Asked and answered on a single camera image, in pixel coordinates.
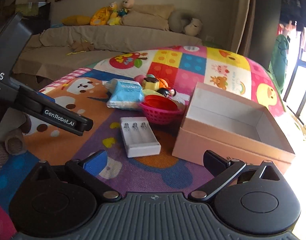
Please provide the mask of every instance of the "yellow pillow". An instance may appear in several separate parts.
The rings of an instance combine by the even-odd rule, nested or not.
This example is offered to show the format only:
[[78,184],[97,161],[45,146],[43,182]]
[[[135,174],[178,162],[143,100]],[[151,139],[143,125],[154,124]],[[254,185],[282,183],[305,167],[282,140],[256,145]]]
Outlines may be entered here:
[[62,20],[62,23],[67,26],[89,25],[91,17],[83,15],[73,15]]

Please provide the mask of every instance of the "metal pin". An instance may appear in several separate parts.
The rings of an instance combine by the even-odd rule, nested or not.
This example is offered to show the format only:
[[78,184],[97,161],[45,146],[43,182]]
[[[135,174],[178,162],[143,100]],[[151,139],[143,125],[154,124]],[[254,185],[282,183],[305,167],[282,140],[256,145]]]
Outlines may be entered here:
[[143,122],[143,123],[141,124],[141,127],[145,130],[145,129],[146,129],[146,123]]
[[125,128],[127,131],[130,130],[129,124],[128,124],[127,122],[124,124],[124,128]]
[[195,191],[191,192],[191,196],[193,198],[196,198],[196,199],[203,199],[203,198],[207,197],[207,194],[204,191],[195,190]]
[[137,130],[137,123],[135,122],[132,127]]
[[107,199],[115,199],[119,196],[119,193],[114,190],[109,190],[103,193],[103,197]]

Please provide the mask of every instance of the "purple mat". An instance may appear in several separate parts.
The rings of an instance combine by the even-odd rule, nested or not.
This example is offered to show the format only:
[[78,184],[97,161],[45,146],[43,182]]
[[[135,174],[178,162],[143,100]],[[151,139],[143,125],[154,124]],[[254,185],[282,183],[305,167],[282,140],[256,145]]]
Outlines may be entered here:
[[153,126],[162,145],[160,155],[127,158],[120,127],[121,117],[141,116],[140,112],[115,110],[74,158],[84,159],[98,149],[108,152],[108,165],[98,179],[122,194],[126,192],[177,192],[186,196],[213,178],[203,166],[171,156],[177,125]]

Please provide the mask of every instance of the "blue packet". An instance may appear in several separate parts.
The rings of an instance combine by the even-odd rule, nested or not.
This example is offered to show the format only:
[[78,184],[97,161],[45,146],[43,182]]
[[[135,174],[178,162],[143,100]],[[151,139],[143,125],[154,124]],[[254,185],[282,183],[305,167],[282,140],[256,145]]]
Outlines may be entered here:
[[125,110],[140,110],[139,103],[144,100],[141,85],[136,81],[112,79],[104,86],[112,93],[107,107]]

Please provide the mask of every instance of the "gray ribbed grip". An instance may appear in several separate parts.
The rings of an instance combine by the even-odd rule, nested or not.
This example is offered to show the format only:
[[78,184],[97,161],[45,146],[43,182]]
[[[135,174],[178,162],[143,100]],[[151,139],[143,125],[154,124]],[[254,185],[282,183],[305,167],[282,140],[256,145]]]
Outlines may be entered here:
[[[37,240],[18,233],[15,240]],[[128,193],[101,206],[84,227],[50,240],[298,240],[290,232],[252,237],[219,222],[207,204],[191,202],[182,193]]]

